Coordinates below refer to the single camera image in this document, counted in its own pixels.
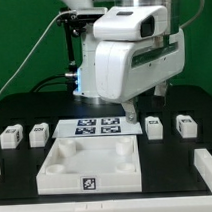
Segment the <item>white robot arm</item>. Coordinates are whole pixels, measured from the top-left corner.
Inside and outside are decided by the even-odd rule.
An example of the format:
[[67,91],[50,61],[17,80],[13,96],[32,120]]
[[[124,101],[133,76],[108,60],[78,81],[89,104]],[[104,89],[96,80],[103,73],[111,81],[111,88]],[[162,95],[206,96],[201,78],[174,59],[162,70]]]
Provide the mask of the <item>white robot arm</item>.
[[135,100],[148,89],[164,90],[184,67],[179,0],[60,0],[68,6],[67,31],[81,36],[83,60],[76,98],[120,103],[137,123]]

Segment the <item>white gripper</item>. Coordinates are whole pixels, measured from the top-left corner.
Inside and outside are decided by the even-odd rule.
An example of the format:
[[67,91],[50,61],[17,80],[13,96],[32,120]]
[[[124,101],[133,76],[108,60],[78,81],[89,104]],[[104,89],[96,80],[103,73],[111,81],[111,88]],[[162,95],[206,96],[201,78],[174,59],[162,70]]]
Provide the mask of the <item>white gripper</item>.
[[150,38],[139,42],[100,41],[96,49],[98,95],[109,102],[125,102],[125,117],[131,124],[137,123],[137,116],[135,102],[130,99],[154,86],[156,96],[165,96],[168,87],[165,80],[179,74],[184,67],[182,29],[168,38],[167,47],[156,47],[155,40]]

